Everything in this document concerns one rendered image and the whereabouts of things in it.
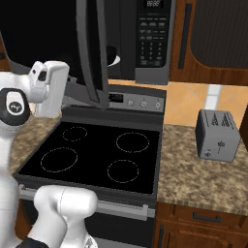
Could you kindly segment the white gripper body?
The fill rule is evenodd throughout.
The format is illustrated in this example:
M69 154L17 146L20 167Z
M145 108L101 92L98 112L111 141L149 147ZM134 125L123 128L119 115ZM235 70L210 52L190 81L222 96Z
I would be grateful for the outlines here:
M47 61L46 98L35 106L36 117L57 117L61 110L70 67L61 61Z

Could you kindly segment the dark grey microwave door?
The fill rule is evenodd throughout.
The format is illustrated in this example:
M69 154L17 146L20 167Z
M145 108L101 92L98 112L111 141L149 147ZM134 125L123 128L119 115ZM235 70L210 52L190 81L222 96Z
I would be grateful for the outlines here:
M104 0L76 0L80 80L68 78L65 95L84 104L109 107L108 61Z

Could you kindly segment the white bowl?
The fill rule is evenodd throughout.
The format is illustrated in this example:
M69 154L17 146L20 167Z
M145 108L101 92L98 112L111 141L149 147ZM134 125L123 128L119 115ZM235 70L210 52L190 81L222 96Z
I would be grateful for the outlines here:
M117 55L117 49L114 46L107 46L107 59L109 67L120 62L120 57Z

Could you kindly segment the black microwave oven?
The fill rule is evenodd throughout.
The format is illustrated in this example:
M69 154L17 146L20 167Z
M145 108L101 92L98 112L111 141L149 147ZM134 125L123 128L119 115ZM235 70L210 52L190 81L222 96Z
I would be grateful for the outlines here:
M108 67L108 77L167 84L176 0L102 1L107 44L120 58ZM69 18L76 0L0 0L2 38L12 61L29 67L38 58L29 52L27 28L36 17L48 16L50 3Z

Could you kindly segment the brown wooden base cupboard door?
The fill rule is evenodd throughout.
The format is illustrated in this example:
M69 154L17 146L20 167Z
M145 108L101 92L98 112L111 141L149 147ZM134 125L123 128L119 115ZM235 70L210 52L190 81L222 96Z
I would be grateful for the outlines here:
M248 248L248 234L201 226L157 221L153 248L157 248L160 225L165 226L162 248Z

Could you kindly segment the black hob with oven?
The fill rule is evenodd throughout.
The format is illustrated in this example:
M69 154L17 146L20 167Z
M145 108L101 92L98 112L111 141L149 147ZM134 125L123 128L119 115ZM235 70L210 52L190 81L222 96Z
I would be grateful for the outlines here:
M108 90L106 109L80 104L63 109L61 120L15 173L19 184L85 188L99 201L147 204L155 210L167 93L126 85ZM34 223L38 212L33 201L21 201L26 219ZM154 218L141 221L96 212L85 226L99 248L151 248L153 223Z

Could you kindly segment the grey toaster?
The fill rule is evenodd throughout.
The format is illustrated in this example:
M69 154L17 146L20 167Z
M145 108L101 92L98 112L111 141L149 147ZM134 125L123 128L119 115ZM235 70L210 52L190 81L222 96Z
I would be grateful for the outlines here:
M201 159L233 161L240 143L240 133L229 111L201 109L195 133Z

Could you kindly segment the brown wooden drawer front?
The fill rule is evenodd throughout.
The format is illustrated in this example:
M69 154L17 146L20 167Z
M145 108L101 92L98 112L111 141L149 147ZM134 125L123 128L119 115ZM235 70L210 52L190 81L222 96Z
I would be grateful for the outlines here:
M202 216L215 217L216 215L220 215L221 223L196 220L193 218L193 211L197 211L198 214ZM223 230L233 230L239 233L248 233L248 217L238 214L157 202L156 216L162 220L179 221L189 224L216 227Z

